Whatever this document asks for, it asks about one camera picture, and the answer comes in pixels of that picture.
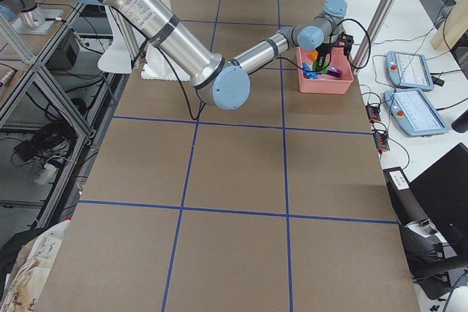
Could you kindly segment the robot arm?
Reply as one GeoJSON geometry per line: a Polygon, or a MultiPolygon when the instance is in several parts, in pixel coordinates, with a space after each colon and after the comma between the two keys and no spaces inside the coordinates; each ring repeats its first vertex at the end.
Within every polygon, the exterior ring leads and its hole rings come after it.
{"type": "Polygon", "coordinates": [[[115,9],[143,36],[160,49],[190,78],[201,102],[222,110],[234,110],[249,97],[249,74],[300,47],[314,50],[333,45],[342,33],[340,25],[347,12],[345,0],[327,0],[323,11],[311,23],[279,29],[271,37],[230,60],[211,52],[162,0],[78,0],[115,9]]]}

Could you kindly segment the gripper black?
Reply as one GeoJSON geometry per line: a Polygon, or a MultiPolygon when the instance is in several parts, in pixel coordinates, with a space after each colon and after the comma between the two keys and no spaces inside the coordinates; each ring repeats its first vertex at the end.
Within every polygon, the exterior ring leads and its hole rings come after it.
{"type": "Polygon", "coordinates": [[[327,72],[331,63],[332,46],[330,43],[324,43],[317,48],[318,58],[313,64],[314,71],[327,72]]]}

